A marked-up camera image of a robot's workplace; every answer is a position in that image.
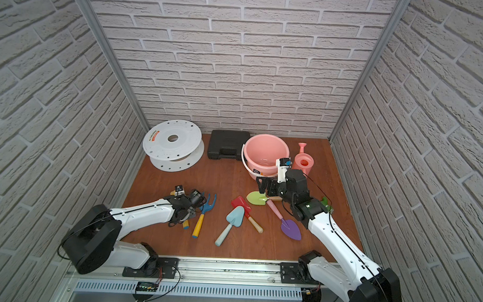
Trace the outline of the blue rake yellow handle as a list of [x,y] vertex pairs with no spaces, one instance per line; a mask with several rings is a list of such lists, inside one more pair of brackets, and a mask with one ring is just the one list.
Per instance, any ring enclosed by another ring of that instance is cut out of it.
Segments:
[[204,220],[204,217],[205,217],[205,214],[207,212],[210,212],[211,210],[213,210],[215,204],[216,204],[216,201],[217,201],[217,195],[215,194],[213,197],[209,194],[208,195],[208,198],[207,198],[207,203],[203,205],[203,207],[201,208],[201,213],[200,213],[200,216],[199,216],[199,219],[195,225],[195,228],[193,230],[193,233],[192,233],[192,237],[194,239],[197,239],[200,235],[200,232],[201,232],[201,227],[203,226],[203,220]]

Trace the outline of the pink plastic bucket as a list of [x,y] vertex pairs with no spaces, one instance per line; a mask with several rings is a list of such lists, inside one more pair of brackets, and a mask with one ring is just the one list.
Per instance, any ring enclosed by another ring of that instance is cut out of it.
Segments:
[[242,163],[254,180],[277,176],[276,161],[287,157],[290,157],[287,144],[270,134],[255,135],[242,146]]

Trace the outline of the pink watering can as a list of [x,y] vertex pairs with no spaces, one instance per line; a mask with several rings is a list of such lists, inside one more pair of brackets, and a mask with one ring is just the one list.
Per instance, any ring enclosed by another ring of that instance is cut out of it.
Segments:
[[305,152],[306,143],[299,142],[298,145],[300,151],[294,158],[292,169],[301,170],[306,176],[308,176],[314,166],[314,159]]

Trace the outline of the red shovel wooden handle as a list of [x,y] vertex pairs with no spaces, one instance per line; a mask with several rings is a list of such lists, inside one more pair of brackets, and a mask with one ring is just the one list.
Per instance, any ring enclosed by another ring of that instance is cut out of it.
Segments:
[[242,207],[244,209],[244,217],[254,226],[258,233],[262,234],[264,232],[263,228],[260,224],[258,224],[250,215],[251,207],[248,202],[242,197],[238,196],[234,200],[231,201],[231,205],[236,207]]

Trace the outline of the light blue trowel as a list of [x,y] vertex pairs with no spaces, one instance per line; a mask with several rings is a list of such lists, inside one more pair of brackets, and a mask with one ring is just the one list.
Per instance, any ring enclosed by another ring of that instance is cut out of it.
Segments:
[[242,220],[245,210],[242,206],[235,207],[226,217],[228,226],[222,231],[219,237],[216,239],[214,244],[218,247],[222,245],[225,238],[229,234],[232,227],[240,227],[242,225]]

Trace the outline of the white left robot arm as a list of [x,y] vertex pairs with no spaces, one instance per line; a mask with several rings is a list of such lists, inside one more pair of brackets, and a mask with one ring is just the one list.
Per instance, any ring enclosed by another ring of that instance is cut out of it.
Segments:
[[161,268],[154,249],[145,242],[131,244],[123,238],[156,224],[182,224],[203,212],[209,199],[193,190],[129,208],[96,205],[66,233],[58,250],[65,252],[66,259],[81,275],[101,267],[122,267],[125,277],[159,277]]

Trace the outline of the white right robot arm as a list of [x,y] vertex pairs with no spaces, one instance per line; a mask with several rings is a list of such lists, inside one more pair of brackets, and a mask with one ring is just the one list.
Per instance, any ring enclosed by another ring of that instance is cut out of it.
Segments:
[[332,254],[337,266],[312,251],[300,257],[300,273],[317,281],[344,302],[402,302],[400,280],[390,268],[371,260],[340,229],[332,217],[331,205],[310,195],[301,170],[286,171],[283,180],[258,177],[259,192],[280,197],[289,204],[292,216],[302,223]]

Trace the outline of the black plastic tool case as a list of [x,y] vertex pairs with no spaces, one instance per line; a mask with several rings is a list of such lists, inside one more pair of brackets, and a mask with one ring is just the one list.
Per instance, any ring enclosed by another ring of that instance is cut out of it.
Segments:
[[213,130],[208,144],[208,158],[241,161],[242,146],[250,137],[248,131]]

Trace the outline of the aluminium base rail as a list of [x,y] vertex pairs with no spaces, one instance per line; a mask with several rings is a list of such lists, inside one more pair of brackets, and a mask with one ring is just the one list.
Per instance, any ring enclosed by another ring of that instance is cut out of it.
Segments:
[[230,258],[159,257],[152,276],[117,266],[103,266],[80,275],[72,267],[62,282],[63,293],[123,293],[137,295],[299,301],[309,289],[347,296],[351,280],[336,263],[314,268],[323,281],[302,280],[297,262]]

